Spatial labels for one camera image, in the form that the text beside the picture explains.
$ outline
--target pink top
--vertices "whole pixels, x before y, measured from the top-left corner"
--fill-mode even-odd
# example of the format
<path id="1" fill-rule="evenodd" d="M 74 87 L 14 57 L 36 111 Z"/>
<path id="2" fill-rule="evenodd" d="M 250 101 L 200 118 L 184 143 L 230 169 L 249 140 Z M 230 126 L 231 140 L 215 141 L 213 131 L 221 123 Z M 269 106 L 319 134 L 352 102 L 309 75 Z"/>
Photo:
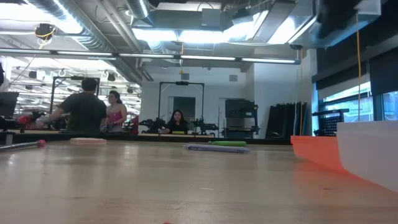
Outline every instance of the pink top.
<path id="1" fill-rule="evenodd" d="M 122 119 L 122 112 L 116 112 L 116 113 L 109 113 L 108 114 L 108 121 L 109 123 L 113 123 L 115 121 L 119 121 L 120 119 Z"/>

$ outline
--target woman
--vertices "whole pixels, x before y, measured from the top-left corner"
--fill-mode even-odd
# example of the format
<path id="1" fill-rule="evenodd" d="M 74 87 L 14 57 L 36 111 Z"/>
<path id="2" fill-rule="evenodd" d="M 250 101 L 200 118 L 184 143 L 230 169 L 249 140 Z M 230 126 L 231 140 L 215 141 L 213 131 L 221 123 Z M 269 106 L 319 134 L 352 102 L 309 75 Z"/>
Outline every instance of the woman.
<path id="1" fill-rule="evenodd" d="M 168 134 L 173 131 L 183 131 L 188 134 L 188 122 L 184 119 L 184 116 L 180 110 L 175 110 L 170 121 L 167 123 L 166 128 L 159 130 L 159 133 Z"/>
<path id="2" fill-rule="evenodd" d="M 111 106 L 106 109 L 106 124 L 109 133 L 123 132 L 123 122 L 127 120 L 127 108 L 120 100 L 120 94 L 114 90 L 109 92 L 108 101 Z"/>

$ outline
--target dark hair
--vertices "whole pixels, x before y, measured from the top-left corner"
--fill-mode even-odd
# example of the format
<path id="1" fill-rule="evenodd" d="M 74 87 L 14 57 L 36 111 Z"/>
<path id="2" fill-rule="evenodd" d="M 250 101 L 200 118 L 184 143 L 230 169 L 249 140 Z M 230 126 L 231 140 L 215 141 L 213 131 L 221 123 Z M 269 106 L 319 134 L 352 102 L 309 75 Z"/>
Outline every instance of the dark hair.
<path id="1" fill-rule="evenodd" d="M 184 115 L 182 114 L 182 112 L 181 112 L 180 110 L 175 110 L 175 111 L 173 111 L 173 115 L 172 115 L 172 117 L 170 118 L 169 124 L 170 124 L 170 123 L 174 123 L 174 124 L 176 123 L 176 120 L 174 119 L 174 114 L 175 114 L 176 112 L 179 112 L 179 113 L 181 114 L 180 124 L 187 123 L 187 121 L 184 119 Z"/>
<path id="2" fill-rule="evenodd" d="M 97 84 L 98 83 L 94 78 L 85 78 L 81 81 L 81 88 L 84 91 L 95 91 Z"/>
<path id="3" fill-rule="evenodd" d="M 117 99 L 116 102 L 123 104 L 122 100 L 120 100 L 120 94 L 117 91 L 111 90 L 109 91 L 109 94 L 113 94 L 114 97 Z"/>

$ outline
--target glass window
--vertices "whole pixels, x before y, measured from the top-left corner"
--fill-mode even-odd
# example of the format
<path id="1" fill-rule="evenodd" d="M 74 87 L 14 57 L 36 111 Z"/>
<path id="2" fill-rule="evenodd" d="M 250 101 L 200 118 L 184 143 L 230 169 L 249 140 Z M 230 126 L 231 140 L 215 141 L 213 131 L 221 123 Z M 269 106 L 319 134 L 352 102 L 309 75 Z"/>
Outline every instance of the glass window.
<path id="1" fill-rule="evenodd" d="M 344 113 L 344 122 L 358 121 L 358 99 L 349 100 L 332 105 L 326 105 L 325 110 L 349 109 Z M 360 121 L 373 121 L 373 98 L 366 97 L 361 99 L 361 119 Z"/>
<path id="2" fill-rule="evenodd" d="M 398 120 L 398 91 L 383 94 L 383 109 L 385 121 Z"/>
<path id="3" fill-rule="evenodd" d="M 366 82 L 361 84 L 361 93 L 367 93 L 371 91 L 371 82 Z M 323 99 L 324 102 L 329 102 L 332 100 L 338 100 L 347 96 L 354 96 L 358 94 L 358 86 L 349 88 L 348 90 L 336 93 L 334 95 L 328 96 Z"/>

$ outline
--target window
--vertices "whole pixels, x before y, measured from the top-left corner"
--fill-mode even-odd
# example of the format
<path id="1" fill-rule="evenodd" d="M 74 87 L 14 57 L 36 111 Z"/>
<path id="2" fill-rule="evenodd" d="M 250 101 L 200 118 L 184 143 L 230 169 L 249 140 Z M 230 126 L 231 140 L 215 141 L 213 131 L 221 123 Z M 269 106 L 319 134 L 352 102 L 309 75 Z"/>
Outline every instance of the window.
<path id="1" fill-rule="evenodd" d="M 331 95 L 323 99 L 321 106 L 325 111 L 349 109 L 344 113 L 345 122 L 358 121 L 358 86 L 352 87 L 340 93 Z M 371 96 L 371 83 L 366 82 L 361 85 L 361 108 L 359 121 L 373 121 L 373 98 Z"/>
<path id="2" fill-rule="evenodd" d="M 398 120 L 398 91 L 383 94 L 383 113 L 385 121 Z"/>
<path id="3" fill-rule="evenodd" d="M 344 113 L 344 122 L 358 121 L 358 99 L 325 106 L 325 110 L 339 110 L 339 109 L 349 109 L 349 112 Z M 360 121 L 373 121 L 373 98 L 371 96 L 361 98 Z"/>

